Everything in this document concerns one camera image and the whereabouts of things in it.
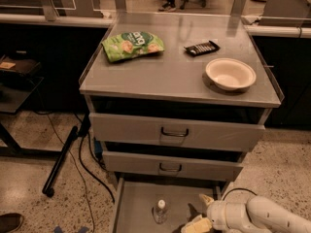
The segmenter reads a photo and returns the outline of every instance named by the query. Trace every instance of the bowl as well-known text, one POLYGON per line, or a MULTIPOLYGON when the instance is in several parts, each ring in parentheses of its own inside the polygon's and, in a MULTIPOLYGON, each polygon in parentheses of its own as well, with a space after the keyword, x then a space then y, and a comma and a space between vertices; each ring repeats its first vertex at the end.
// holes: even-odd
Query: bowl
POLYGON ((223 90, 245 90, 256 81, 256 73, 249 65, 231 58, 210 61, 205 68, 207 77, 223 90))

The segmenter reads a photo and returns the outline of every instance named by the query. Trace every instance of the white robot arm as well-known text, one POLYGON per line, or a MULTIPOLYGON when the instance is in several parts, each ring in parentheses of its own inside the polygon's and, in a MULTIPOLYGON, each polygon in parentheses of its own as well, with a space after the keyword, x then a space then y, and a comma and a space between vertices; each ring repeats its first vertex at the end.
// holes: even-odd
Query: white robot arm
POLYGON ((209 203, 207 217, 217 230, 237 229, 243 233, 311 233, 311 221, 297 216, 273 201, 256 196, 242 203, 209 203))

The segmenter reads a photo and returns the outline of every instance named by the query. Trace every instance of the drawer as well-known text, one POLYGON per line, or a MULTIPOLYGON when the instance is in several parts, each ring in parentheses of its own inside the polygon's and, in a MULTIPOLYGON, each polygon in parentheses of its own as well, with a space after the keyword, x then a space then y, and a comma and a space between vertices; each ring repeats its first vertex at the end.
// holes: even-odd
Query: drawer
POLYGON ((168 176, 211 181, 235 181, 241 163, 103 151, 106 169, 112 172, 168 176))
POLYGON ((98 141, 183 148, 249 151, 264 131, 256 124, 151 116, 91 113, 89 118, 98 141))
POLYGON ((217 183, 148 176, 122 176, 109 233, 172 233, 200 214, 206 214, 198 194, 220 199, 217 183), (158 199, 168 204, 168 217, 156 224, 152 209, 158 199))

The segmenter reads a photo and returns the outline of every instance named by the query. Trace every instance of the terrazzo floor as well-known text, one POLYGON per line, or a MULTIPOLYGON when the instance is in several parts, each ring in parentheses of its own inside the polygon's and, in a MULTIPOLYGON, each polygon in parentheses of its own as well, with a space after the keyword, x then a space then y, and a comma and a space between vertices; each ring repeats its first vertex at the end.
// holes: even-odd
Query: terrazzo floor
MULTIPOLYGON (((57 135, 64 142, 72 126, 79 126, 80 122, 72 114, 54 113, 49 117, 21 111, 16 116, 1 115, 0 120, 22 147, 60 150, 62 143, 57 135)), ((109 232, 114 204, 106 188, 81 166, 78 160, 81 140, 78 138, 67 153, 54 182, 52 198, 41 192, 52 160, 0 157, 0 214, 23 214, 25 221, 18 232, 109 232)), ((81 159, 115 196, 109 174, 91 153, 86 137, 81 159)), ((244 169, 227 190, 251 189, 311 220, 310 162, 310 131, 267 128, 255 149, 246 155, 244 169)), ((250 193, 237 190, 226 200, 245 202, 249 197, 250 193)))

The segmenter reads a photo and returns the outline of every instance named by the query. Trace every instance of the chip bag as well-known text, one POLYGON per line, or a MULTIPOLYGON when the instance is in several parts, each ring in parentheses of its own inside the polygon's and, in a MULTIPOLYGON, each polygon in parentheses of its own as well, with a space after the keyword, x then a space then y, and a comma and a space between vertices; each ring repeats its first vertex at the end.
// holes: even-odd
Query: chip bag
POLYGON ((162 40, 158 36, 147 32, 122 33, 108 37, 101 44, 110 62, 164 51, 162 40))

